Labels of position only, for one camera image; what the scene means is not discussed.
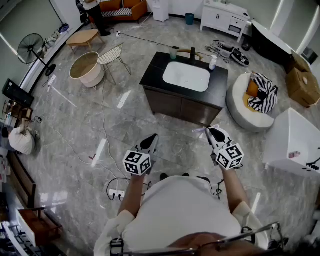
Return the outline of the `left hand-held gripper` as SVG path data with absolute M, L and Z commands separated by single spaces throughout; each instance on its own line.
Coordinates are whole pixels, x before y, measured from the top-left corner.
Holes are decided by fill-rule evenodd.
M 158 140 L 158 134 L 150 134 L 137 142 L 138 151 L 128 150 L 122 160 L 125 171 L 135 176 L 149 175 L 155 164 L 152 157 L 156 152 Z

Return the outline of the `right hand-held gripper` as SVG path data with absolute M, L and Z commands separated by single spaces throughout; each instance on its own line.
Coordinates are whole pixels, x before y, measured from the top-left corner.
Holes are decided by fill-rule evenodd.
M 214 149 L 211 158 L 215 166 L 220 165 L 225 170 L 230 170 L 242 163 L 244 152 L 239 143 L 231 140 L 226 130 L 220 128 L 219 125 L 208 126 L 205 134 Z

